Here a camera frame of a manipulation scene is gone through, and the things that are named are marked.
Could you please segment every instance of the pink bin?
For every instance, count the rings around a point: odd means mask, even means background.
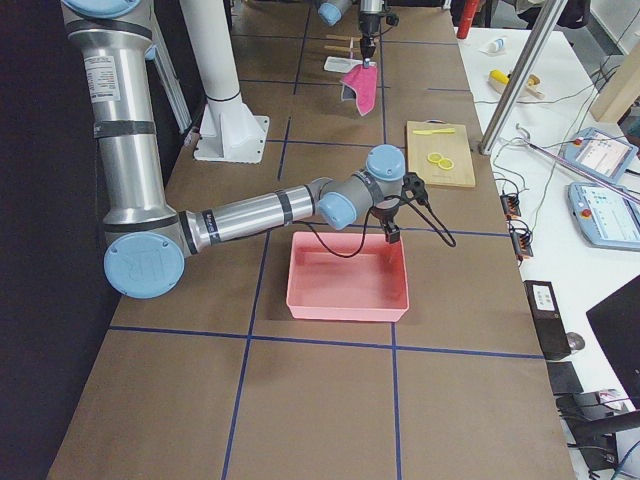
[[[354,252],[359,233],[320,233],[339,253]],[[402,240],[367,234],[353,258],[327,252],[311,232],[293,234],[287,305],[294,318],[397,322],[409,310]]]

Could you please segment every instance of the white pole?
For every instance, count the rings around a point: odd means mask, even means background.
[[[257,163],[269,119],[242,103],[223,0],[180,0],[200,78],[207,95],[196,158]]]

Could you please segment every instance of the pink cloth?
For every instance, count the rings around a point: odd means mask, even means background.
[[[342,77],[341,83],[355,93],[356,107],[360,115],[365,116],[376,106],[378,67],[364,68],[362,65],[356,65]]]

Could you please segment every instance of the black box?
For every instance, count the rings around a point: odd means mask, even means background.
[[[551,282],[525,280],[524,288],[544,358],[561,360],[570,355],[571,348]]]

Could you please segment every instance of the brown table surface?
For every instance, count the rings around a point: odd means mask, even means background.
[[[243,98],[271,118],[264,158],[202,163],[187,145],[169,203],[199,211],[346,178],[373,146],[404,148],[407,120],[464,123],[477,140],[449,13],[395,10],[361,118],[322,70],[324,35],[357,36],[357,8],[329,29],[305,3],[237,3]],[[473,161],[476,188],[429,190],[455,249],[398,215],[411,308],[397,324],[294,320],[298,226],[188,259],[160,298],[123,298],[50,478],[575,478],[489,161]]]

